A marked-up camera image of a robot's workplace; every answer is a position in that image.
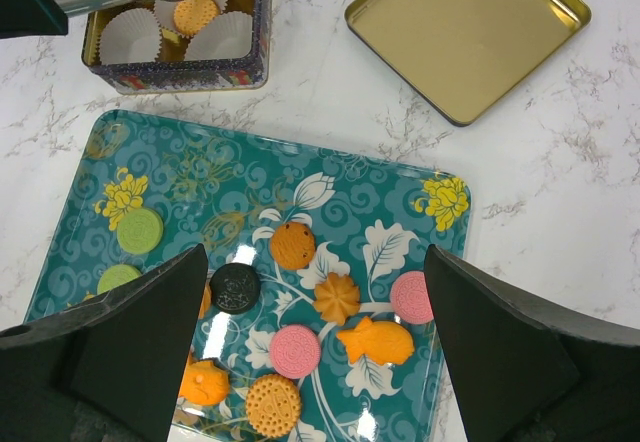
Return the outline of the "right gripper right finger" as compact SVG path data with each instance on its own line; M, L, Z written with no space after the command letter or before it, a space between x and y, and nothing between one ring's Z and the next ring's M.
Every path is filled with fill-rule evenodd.
M636 441L639 332L430 245L424 275L470 441Z

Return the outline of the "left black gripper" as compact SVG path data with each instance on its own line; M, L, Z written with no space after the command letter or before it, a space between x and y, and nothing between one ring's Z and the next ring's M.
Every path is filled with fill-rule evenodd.
M0 37L64 36L68 17L54 0L0 0Z

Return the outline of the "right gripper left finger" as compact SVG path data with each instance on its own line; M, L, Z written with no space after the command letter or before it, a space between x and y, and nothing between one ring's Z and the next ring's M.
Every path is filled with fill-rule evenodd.
M120 287L2 331L2 440L166 440L207 271L196 245Z

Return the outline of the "gold tin lid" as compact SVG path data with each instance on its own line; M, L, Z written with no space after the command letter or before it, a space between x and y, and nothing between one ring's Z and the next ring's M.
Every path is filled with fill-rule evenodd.
M354 0L349 29L445 119L468 126L591 20L582 0Z

